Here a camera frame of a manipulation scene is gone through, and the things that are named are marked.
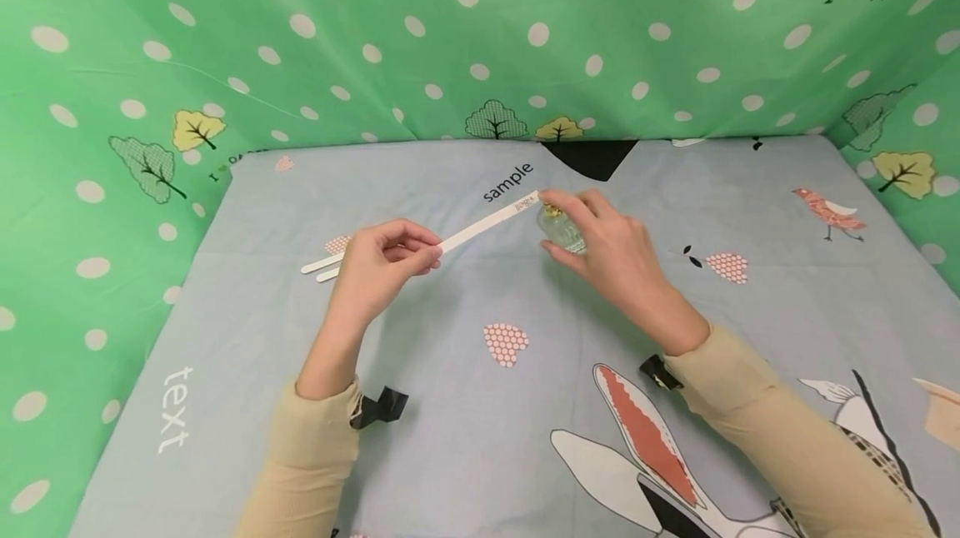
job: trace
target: fabric wall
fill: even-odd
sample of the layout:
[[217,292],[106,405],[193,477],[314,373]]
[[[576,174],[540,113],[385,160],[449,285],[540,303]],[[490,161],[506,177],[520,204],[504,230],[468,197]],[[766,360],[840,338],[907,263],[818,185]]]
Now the fabric wall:
[[904,180],[880,197],[960,286],[960,0],[0,0],[0,14],[0,536],[68,530],[246,152],[827,132],[862,176],[872,162],[878,191],[880,154],[933,154],[930,191]]

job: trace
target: black binder clip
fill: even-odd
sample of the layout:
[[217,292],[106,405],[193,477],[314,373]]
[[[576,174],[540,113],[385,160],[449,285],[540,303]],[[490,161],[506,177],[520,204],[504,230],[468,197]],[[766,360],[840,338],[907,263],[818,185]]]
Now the black binder clip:
[[407,395],[385,386],[377,400],[363,397],[360,400],[360,414],[350,420],[354,430],[362,430],[375,421],[392,422],[403,415],[407,404]]
[[668,391],[673,391],[674,388],[683,388],[683,384],[668,371],[666,363],[659,355],[651,356],[650,359],[644,361],[639,372],[644,376],[649,376],[661,388],[666,388]]

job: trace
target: long sleeve shirt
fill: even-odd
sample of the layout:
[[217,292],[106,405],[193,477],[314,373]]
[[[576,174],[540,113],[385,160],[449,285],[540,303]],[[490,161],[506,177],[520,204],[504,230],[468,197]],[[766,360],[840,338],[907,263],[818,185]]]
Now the long sleeve shirt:
[[[933,538],[908,496],[730,331],[713,326],[699,348],[665,359],[690,411],[750,458],[807,536]],[[330,536],[358,457],[359,399],[356,382],[323,401],[284,388],[238,538]]]

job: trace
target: glass perfume bottle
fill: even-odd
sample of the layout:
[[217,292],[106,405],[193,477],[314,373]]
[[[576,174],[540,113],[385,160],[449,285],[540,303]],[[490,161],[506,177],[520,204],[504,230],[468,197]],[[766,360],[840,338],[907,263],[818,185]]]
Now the glass perfume bottle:
[[543,203],[543,207],[537,214],[537,225],[541,227],[546,237],[557,244],[558,247],[566,248],[571,253],[582,254],[587,251],[587,243],[583,242],[583,235],[577,229],[577,225],[558,207]]

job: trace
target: bird print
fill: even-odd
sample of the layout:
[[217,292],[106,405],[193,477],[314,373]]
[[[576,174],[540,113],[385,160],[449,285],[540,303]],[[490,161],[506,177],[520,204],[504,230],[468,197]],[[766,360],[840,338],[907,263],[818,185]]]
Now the bird print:
[[801,197],[803,202],[807,203],[807,207],[809,207],[810,211],[813,211],[813,215],[819,217],[821,222],[827,224],[827,235],[823,240],[832,241],[833,237],[830,236],[830,233],[833,232],[833,228],[836,228],[853,240],[864,242],[862,236],[851,234],[851,230],[862,230],[867,227],[866,223],[860,222],[853,216],[853,214],[857,212],[857,209],[829,202],[826,198],[818,195],[818,193],[806,188],[798,188],[793,191],[793,193],[797,197]]

